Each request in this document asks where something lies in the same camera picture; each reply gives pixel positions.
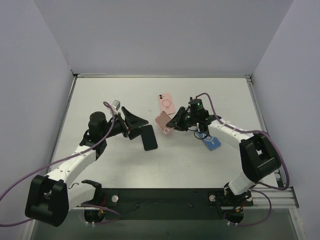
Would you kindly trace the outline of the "blue phone case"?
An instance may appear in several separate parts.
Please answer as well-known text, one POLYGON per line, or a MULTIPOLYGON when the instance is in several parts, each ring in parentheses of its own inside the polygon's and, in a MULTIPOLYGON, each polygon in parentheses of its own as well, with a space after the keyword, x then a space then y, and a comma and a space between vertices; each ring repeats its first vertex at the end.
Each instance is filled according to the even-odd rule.
POLYGON ((222 146, 221 142, 218 140, 218 138, 207 135, 203 132, 195 131, 194 136, 201 140, 204 145, 207 147, 209 151, 214 151, 222 146))

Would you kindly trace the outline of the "pink phone case on table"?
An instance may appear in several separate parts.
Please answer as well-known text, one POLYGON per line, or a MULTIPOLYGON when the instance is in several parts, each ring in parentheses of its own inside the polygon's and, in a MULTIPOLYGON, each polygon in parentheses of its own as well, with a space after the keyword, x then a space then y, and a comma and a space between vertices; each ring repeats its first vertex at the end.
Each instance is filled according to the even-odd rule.
POLYGON ((160 93, 158 95, 158 101, 159 101, 160 109, 162 111, 164 111, 168 115, 173 115, 176 113, 176 109, 170 93, 160 93))

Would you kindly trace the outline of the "aluminium frame rail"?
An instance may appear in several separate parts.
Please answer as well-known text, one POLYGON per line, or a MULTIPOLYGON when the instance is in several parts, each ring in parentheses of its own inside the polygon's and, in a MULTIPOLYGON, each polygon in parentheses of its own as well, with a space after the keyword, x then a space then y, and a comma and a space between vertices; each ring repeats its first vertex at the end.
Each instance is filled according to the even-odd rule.
POLYGON ((271 202, 272 209, 298 209, 299 203, 293 187, 286 190, 275 190, 271 188, 254 188, 251 190, 252 206, 246 206, 246 209, 269 209, 269 201, 263 195, 265 194, 271 202))

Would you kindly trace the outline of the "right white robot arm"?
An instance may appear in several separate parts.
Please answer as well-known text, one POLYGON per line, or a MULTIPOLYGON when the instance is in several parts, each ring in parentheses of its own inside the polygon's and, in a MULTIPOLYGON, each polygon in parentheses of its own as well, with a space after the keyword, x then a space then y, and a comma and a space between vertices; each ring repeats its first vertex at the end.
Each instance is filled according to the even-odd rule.
POLYGON ((239 150, 242 170, 225 185, 226 195, 244 194, 282 166, 279 153, 265 132, 250 132, 230 125, 217 114, 210 114, 201 99, 192 98, 187 107, 180 107, 166 126, 181 132, 195 127, 198 133, 216 137, 239 150))

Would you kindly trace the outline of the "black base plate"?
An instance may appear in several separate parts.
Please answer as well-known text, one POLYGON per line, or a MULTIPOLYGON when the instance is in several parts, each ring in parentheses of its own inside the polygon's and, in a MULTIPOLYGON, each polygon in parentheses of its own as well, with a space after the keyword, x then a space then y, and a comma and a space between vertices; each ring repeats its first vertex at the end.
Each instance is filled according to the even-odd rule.
POLYGON ((102 188, 87 204, 89 223, 114 220, 219 220, 224 214, 234 222, 253 206, 252 194, 229 196, 222 188, 102 188))

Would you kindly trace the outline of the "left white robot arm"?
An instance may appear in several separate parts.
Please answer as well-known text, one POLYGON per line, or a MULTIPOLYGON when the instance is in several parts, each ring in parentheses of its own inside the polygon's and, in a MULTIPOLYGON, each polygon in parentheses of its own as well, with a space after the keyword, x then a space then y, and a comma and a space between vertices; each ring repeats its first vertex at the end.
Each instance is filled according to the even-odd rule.
POLYGON ((104 198, 102 185, 93 180, 83 180, 72 186, 76 178, 103 154, 107 138, 123 135, 133 140, 142 134, 146 119, 129 112, 112 111, 108 120, 101 111, 89 117, 88 129, 74 153, 46 175, 36 175, 30 184, 25 216, 54 227, 60 226, 73 208, 89 203, 102 208, 104 198))

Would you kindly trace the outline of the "black smartphone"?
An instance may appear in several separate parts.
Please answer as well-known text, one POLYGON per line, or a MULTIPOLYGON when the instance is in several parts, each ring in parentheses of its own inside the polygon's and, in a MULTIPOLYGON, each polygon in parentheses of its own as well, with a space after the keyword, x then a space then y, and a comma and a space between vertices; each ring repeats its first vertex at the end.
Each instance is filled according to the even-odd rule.
POLYGON ((151 151, 158 148, 157 139, 152 125, 142 127, 141 139, 145 151, 151 151))

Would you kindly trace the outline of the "pink phone case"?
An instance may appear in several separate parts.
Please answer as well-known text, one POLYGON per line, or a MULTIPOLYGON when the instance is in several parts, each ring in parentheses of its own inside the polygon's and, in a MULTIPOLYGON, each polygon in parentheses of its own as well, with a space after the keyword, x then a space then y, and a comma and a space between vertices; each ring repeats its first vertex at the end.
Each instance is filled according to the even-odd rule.
POLYGON ((176 113, 176 109, 170 93, 160 93, 158 95, 158 101, 159 101, 160 109, 162 111, 164 111, 168 115, 173 115, 176 113))
POLYGON ((156 118, 155 122, 159 126, 160 130, 164 135, 169 134, 169 132, 173 129, 172 127, 167 127, 167 123, 171 121, 170 116, 165 112, 162 111, 156 118))

